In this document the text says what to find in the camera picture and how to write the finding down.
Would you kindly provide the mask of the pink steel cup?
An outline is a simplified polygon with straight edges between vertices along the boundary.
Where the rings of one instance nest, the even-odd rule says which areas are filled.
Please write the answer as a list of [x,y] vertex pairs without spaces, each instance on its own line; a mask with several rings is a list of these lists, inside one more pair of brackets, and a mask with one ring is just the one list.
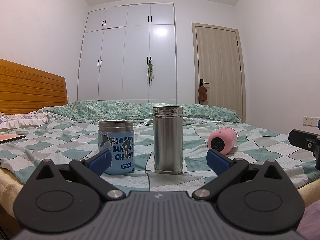
[[210,134],[208,137],[208,148],[214,149],[223,155],[227,155],[237,142],[237,133],[230,127],[220,128]]

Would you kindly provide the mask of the blue cartoon print cup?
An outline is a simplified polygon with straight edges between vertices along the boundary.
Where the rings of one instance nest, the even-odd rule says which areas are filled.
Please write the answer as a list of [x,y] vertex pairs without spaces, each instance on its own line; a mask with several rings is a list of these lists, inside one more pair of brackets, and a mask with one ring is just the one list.
[[131,121],[100,121],[98,129],[99,151],[111,153],[109,175],[124,175],[131,172],[135,164],[135,139]]

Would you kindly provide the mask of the tall stainless steel cup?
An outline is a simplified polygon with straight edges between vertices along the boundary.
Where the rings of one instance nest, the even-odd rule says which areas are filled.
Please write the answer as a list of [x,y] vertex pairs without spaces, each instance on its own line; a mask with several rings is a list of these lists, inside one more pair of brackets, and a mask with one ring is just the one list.
[[183,108],[153,108],[154,167],[156,173],[178,175],[183,169]]

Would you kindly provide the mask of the checkered green grey blanket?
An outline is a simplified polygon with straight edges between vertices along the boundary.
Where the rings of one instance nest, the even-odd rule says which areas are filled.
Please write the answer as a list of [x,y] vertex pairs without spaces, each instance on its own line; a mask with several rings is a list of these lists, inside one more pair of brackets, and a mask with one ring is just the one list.
[[[216,177],[208,167],[206,154],[209,135],[222,127],[231,127],[238,139],[228,157],[243,158],[251,164],[274,159],[284,169],[295,187],[319,178],[312,153],[289,143],[285,134],[242,122],[213,122],[186,118],[183,124],[183,170],[178,176],[154,172],[153,126],[150,122],[135,127],[135,165],[122,176],[103,174],[103,179],[124,192],[193,192]],[[26,183],[43,159],[68,164],[76,158],[89,158],[98,152],[98,126],[52,119],[36,128],[19,128],[22,139],[1,144],[1,168],[11,171]]]

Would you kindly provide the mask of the flat pink book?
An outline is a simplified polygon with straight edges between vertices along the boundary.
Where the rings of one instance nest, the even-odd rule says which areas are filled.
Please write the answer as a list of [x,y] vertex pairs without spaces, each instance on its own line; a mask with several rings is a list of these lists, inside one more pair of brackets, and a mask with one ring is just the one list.
[[23,134],[2,134],[0,135],[0,143],[2,144],[23,138],[25,138],[25,135]]

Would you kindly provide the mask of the floral ruffled pillow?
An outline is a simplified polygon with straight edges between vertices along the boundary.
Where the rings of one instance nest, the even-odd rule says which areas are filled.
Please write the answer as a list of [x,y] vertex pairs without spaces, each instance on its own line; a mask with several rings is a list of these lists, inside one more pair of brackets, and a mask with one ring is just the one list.
[[37,112],[8,115],[1,113],[0,129],[1,132],[7,132],[17,128],[37,127],[46,124],[49,119],[49,116]]

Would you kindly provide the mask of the wooden headboard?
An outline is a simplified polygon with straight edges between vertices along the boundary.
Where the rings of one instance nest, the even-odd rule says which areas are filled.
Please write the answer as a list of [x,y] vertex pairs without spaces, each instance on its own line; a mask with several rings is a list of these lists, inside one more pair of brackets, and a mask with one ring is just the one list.
[[1,59],[1,112],[24,114],[67,104],[64,77]]

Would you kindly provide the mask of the beige wooden door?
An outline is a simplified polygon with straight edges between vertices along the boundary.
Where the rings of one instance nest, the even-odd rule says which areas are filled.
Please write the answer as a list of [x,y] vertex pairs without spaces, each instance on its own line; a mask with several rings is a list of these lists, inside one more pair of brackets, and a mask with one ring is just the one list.
[[237,111],[246,121],[246,84],[239,30],[217,25],[192,23],[195,102],[200,79],[208,82],[207,101],[211,106]]

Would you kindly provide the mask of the green floral folded quilt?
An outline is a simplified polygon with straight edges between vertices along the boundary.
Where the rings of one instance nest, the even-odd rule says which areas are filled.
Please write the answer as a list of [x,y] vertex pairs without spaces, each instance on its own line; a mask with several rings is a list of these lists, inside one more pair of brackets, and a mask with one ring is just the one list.
[[[43,107],[37,112],[56,120],[73,120],[85,123],[99,121],[129,120],[134,123],[153,119],[155,107],[177,107],[165,103],[127,103],[121,101],[76,101],[63,106]],[[237,111],[217,106],[181,104],[184,122],[240,122]]]

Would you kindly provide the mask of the green hanging ornament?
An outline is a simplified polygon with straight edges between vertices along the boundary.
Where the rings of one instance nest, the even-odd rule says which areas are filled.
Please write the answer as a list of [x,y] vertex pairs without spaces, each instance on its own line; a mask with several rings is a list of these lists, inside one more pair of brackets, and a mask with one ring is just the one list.
[[153,78],[152,57],[149,57],[147,67],[148,67],[148,73],[147,73],[147,76],[148,76],[148,84],[151,86],[151,84],[152,84],[152,78]]

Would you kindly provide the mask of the white built-in wardrobe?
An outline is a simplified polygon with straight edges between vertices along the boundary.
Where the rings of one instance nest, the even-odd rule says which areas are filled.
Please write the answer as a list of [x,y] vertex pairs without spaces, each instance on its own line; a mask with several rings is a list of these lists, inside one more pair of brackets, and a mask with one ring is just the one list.
[[[88,14],[78,100],[177,101],[175,8],[172,3],[120,5]],[[153,78],[148,84],[148,59]]]

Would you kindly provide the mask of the wall power socket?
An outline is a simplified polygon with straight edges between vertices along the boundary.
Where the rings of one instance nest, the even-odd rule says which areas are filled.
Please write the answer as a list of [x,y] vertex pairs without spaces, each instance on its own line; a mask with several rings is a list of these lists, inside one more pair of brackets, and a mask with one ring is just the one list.
[[318,117],[308,117],[308,116],[303,117],[303,125],[304,126],[317,127],[319,121],[320,121],[320,118],[318,118]]

